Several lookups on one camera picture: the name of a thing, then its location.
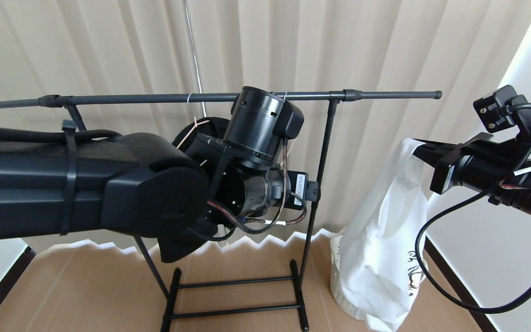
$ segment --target curtain fold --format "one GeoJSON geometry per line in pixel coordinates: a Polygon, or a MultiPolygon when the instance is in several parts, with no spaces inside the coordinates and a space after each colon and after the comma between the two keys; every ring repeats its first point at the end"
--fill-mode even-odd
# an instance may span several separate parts
{"type": "MultiPolygon", "coordinates": [[[[244,85],[442,90],[438,101],[339,105],[315,229],[339,231],[401,139],[460,142],[468,136],[478,122],[472,101],[497,88],[530,23],[531,0],[1,0],[0,100],[197,93],[190,29],[203,92],[238,92],[244,85]]],[[[315,178],[327,105],[295,104],[306,120],[289,167],[315,178]]],[[[202,115],[200,104],[191,109],[202,115]]],[[[230,103],[205,109],[230,117],[230,103]]],[[[88,128],[170,140],[192,119],[184,104],[80,110],[88,128]]],[[[59,130],[66,117],[62,109],[0,110],[0,126],[59,130]]],[[[430,170],[425,174],[429,179],[430,170]]],[[[305,229],[306,221],[271,233],[286,239],[305,229]]],[[[38,249],[83,238],[133,244],[104,231],[27,242],[38,249]]]]}

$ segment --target floor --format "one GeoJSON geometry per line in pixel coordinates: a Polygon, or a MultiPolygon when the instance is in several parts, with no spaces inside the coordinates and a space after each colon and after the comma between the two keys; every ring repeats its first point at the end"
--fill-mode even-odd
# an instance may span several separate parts
{"type": "MultiPolygon", "coordinates": [[[[225,253],[215,244],[202,253],[163,264],[152,256],[166,283],[175,267],[183,282],[223,281],[289,275],[289,261],[300,262],[304,240],[286,246],[266,240],[260,249],[243,243],[225,253]]],[[[304,301],[312,332],[367,331],[335,304],[329,291],[329,239],[317,236],[304,279],[304,301]]],[[[430,269],[445,279],[433,262],[430,269]]],[[[295,302],[289,281],[180,290],[177,313],[295,302]]],[[[94,244],[61,246],[38,254],[0,306],[0,332],[158,332],[165,299],[142,256],[94,244]]],[[[295,309],[181,319],[172,332],[298,332],[295,309]]],[[[400,332],[479,332],[467,311],[443,298],[429,282],[421,286],[413,310],[400,332]]]]}

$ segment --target beige curtain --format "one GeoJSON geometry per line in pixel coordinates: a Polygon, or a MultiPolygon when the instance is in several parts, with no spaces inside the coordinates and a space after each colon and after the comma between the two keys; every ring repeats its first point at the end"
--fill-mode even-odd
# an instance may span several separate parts
{"type": "MultiPolygon", "coordinates": [[[[530,22],[531,0],[0,0],[0,100],[199,92],[198,76],[203,92],[442,90],[438,101],[339,105],[316,220],[316,230],[339,231],[401,139],[468,136],[472,101],[497,88],[530,22]]],[[[327,105],[296,105],[306,121],[289,167],[314,178],[327,105]]],[[[229,103],[204,108],[230,116],[229,103]]],[[[80,109],[88,128],[168,139],[191,120],[185,105],[80,109]]],[[[63,118],[59,109],[0,110],[10,128],[59,130],[63,118]]],[[[26,240],[42,250],[86,238],[133,244],[107,231],[26,240]]]]}

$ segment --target dark brown baseboard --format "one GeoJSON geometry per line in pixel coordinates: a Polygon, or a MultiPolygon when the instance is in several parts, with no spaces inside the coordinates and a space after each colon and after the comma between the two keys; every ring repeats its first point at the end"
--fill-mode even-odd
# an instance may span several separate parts
{"type": "MultiPolygon", "coordinates": [[[[444,275],[448,283],[452,286],[460,301],[466,302],[470,305],[478,305],[477,301],[474,300],[474,297],[468,292],[468,289],[460,278],[454,273],[452,268],[448,265],[445,259],[442,257],[440,252],[436,249],[433,243],[429,239],[425,239],[425,250],[430,255],[431,259],[436,263],[440,272],[444,275]]],[[[470,311],[470,315],[474,318],[474,321],[477,322],[478,327],[480,327],[483,332],[497,332],[497,328],[493,326],[491,321],[487,318],[485,314],[474,313],[470,311]]]]}
{"type": "Polygon", "coordinates": [[[26,250],[24,250],[15,263],[13,263],[12,267],[6,273],[6,276],[1,280],[0,305],[25,271],[26,267],[28,267],[34,256],[36,256],[36,252],[34,252],[32,248],[26,247],[26,250]]]}

